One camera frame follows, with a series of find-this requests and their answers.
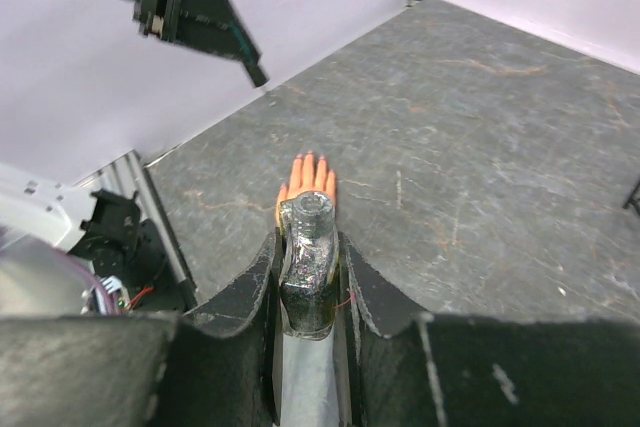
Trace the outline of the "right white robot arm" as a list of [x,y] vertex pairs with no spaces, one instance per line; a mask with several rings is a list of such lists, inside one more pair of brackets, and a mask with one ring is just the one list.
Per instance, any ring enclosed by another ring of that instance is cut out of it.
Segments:
[[250,266],[197,304],[136,196],[1,171],[5,426],[635,426],[639,327],[435,314],[297,157]]

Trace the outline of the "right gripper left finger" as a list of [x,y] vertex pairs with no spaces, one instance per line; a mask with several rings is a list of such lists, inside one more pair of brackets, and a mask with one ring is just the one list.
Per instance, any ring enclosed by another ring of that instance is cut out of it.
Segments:
[[178,315],[5,316],[5,426],[269,426],[279,420],[282,239]]

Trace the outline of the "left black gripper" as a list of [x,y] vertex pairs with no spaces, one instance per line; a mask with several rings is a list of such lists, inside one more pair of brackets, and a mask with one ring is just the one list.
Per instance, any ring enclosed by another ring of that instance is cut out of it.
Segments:
[[192,50],[257,65],[260,53],[230,0],[138,0],[139,32]]

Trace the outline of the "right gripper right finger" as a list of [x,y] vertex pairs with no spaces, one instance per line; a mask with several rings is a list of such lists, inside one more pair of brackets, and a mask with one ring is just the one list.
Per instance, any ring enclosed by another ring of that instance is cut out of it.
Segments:
[[638,424],[637,323],[431,313],[339,242],[342,425]]

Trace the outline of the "glitter nail polish bottle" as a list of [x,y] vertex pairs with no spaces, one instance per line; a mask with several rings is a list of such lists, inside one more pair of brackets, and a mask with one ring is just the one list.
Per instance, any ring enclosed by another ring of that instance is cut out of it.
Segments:
[[338,295],[339,240],[328,194],[311,190],[281,204],[285,241],[279,278],[285,332],[307,340],[330,333]]

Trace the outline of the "person's bare hand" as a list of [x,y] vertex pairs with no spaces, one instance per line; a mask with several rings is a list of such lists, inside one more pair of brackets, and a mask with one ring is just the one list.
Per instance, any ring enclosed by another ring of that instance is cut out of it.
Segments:
[[316,157],[312,151],[298,154],[294,158],[289,180],[279,189],[275,209],[276,225],[279,228],[282,228],[282,204],[307,191],[323,192],[328,195],[334,206],[337,205],[336,173],[329,167],[324,155]]

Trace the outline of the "black nail polish cap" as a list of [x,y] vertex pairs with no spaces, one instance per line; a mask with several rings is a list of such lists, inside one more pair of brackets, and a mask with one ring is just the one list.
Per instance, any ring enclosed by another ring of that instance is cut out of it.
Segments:
[[243,67],[255,88],[263,87],[269,81],[259,62],[244,62]]

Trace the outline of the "grey sleeved forearm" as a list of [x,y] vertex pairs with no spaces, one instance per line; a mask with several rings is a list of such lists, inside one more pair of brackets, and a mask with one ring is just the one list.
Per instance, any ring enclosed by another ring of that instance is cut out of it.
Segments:
[[281,426],[339,426],[333,345],[333,333],[323,340],[284,337]]

